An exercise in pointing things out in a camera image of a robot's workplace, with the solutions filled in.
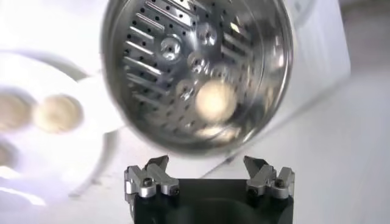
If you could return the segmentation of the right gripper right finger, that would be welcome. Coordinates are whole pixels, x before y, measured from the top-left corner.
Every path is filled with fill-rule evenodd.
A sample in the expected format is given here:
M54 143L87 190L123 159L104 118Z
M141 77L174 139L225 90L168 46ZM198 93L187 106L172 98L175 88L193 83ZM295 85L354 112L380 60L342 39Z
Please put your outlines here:
M282 167L277 173L274 167L263 159L245 156L244 165L250 178L246 191L251 197L270 195L279 200L294 196L295 173L290 167Z

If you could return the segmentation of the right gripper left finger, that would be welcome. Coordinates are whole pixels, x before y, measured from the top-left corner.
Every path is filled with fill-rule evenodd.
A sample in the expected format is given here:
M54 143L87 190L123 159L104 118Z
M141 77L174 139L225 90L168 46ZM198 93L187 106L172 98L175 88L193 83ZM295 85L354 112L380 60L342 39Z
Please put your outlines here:
M150 159L143 169L129 166L124 171L124 192L126 198L138 195L141 198L151 198L158 193L176 196L180 192L179 180L170 177L165 171L168 165L168 155Z

